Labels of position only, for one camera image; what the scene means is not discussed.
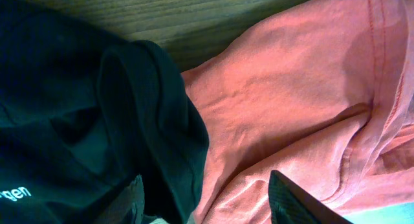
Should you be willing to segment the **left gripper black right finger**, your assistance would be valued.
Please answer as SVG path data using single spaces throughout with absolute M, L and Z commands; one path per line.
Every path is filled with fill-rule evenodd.
M 272 224 L 351 224 L 277 170 L 270 174 L 268 200 Z

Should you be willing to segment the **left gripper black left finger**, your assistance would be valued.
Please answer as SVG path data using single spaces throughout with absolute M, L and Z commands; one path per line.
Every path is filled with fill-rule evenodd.
M 136 176 L 101 213 L 94 224 L 141 224 L 145 207 L 142 176 Z

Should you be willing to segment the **orange soccer t-shirt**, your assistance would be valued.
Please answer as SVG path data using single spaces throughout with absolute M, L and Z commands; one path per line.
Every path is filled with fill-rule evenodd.
M 182 76 L 210 138 L 197 223 L 269 223 L 274 170 L 341 215 L 413 201 L 413 0 L 312 0 Z

